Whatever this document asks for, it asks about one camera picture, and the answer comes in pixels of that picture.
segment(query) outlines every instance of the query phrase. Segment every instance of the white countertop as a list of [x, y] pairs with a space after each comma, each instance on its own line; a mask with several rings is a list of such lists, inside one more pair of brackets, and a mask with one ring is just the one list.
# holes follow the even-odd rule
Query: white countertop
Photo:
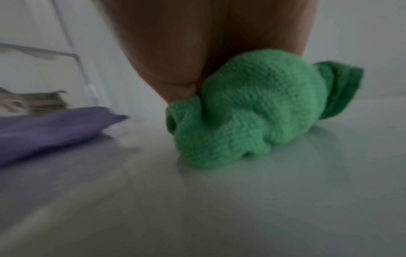
[[122, 124], [0, 172], [0, 256], [405, 256], [405, 113], [358, 100], [212, 171], [163, 124]]

